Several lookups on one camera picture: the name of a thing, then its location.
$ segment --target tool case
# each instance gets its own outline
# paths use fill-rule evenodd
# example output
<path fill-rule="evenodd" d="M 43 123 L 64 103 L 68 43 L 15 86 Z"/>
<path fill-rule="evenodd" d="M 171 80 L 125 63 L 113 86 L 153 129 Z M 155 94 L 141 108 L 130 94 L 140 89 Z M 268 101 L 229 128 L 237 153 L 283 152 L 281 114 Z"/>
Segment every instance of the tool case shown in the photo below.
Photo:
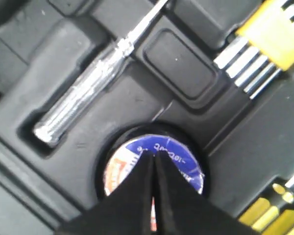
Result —
<path fill-rule="evenodd" d="M 207 164 L 207 199 L 237 217 L 294 173 L 294 65 L 257 99 L 213 63 L 261 0 L 176 0 L 119 78 L 55 148 L 32 133 L 95 56 L 152 0 L 0 0 L 0 235 L 49 235 L 99 202 L 100 156 L 131 127 L 183 130 Z"/>

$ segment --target black plastic surface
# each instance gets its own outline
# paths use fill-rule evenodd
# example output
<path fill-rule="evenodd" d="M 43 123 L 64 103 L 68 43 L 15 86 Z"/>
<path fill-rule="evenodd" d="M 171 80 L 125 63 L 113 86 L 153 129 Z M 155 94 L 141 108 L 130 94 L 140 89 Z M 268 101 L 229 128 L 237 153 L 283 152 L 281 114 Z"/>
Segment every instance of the black plastic surface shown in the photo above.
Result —
<path fill-rule="evenodd" d="M 179 7 L 189 2 L 180 1 Z M 93 179 L 102 148 L 127 128 L 155 120 L 183 129 L 210 156 L 209 200 L 231 216 L 270 179 L 290 177 L 294 70 L 292 79 L 275 81 L 251 102 L 211 59 L 217 54 L 214 48 L 225 43 L 229 31 L 248 18 L 259 1 L 229 1 L 236 6 L 224 7 L 216 16 L 218 2 L 198 6 L 198 19 L 206 16 L 202 9 L 209 16 L 194 21 L 201 23 L 197 34 L 176 19 L 183 7 L 177 11 L 173 4 L 163 11 L 118 80 L 54 150 L 35 139 L 34 123 L 105 44 L 133 28 L 152 2 L 30 0 L 15 8 L 5 23 L 0 20 L 0 172 L 11 181 L 0 193 L 25 205 L 42 227 L 54 229 L 98 202 Z M 204 23 L 209 21 L 215 26 Z M 218 35 L 210 41 L 214 30 Z M 9 234 L 5 226 L 2 223 L 0 235 Z"/>

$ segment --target clear plastic screwdriver handle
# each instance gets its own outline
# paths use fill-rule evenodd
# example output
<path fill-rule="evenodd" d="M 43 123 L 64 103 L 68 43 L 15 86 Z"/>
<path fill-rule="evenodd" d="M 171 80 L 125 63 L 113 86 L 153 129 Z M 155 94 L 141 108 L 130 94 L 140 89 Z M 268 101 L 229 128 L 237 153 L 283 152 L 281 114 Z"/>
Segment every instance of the clear plastic screwdriver handle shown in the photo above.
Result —
<path fill-rule="evenodd" d="M 34 126 L 33 133 L 41 141 L 55 147 L 61 136 L 89 106 L 96 96 L 111 83 L 134 44 L 149 27 L 168 0 L 159 0 L 152 10 L 129 32 L 127 37 L 110 45 L 77 78 L 73 85 Z"/>

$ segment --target black plastic tool case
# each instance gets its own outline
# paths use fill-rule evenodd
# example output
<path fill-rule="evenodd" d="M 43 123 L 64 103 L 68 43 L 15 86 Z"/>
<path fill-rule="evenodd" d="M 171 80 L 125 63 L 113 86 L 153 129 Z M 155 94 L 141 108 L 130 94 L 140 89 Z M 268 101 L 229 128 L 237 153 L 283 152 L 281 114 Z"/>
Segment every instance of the black plastic tool case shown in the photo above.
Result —
<path fill-rule="evenodd" d="M 98 202 L 98 156 L 152 121 L 176 125 L 205 152 L 208 199 L 237 216 L 274 177 L 294 173 L 294 69 L 256 100 L 212 60 L 260 0 L 177 0 L 117 82 L 55 149 L 31 129 L 148 0 L 0 0 L 0 235 L 47 235 Z"/>

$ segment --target screwdriver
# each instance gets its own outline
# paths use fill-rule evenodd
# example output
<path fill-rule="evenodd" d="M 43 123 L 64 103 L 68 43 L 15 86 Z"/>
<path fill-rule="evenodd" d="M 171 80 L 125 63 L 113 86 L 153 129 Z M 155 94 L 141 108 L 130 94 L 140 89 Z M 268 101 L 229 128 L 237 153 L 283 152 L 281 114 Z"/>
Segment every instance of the screwdriver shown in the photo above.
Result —
<path fill-rule="evenodd" d="M 134 45 L 149 28 L 168 0 L 159 0 L 126 37 L 109 45 L 77 78 L 56 104 L 36 123 L 34 135 L 51 148 L 74 123 L 95 97 L 120 72 Z"/>
<path fill-rule="evenodd" d="M 280 219 L 280 212 L 287 205 L 294 203 L 294 175 L 284 185 L 282 181 L 275 179 L 266 187 L 256 201 L 239 216 L 239 221 L 258 232 L 264 232 L 266 231 L 265 228 L 271 223 L 274 224 L 275 221 L 282 220 Z"/>
<path fill-rule="evenodd" d="M 214 63 L 253 100 L 294 64 L 294 2 L 266 0 L 236 35 Z"/>

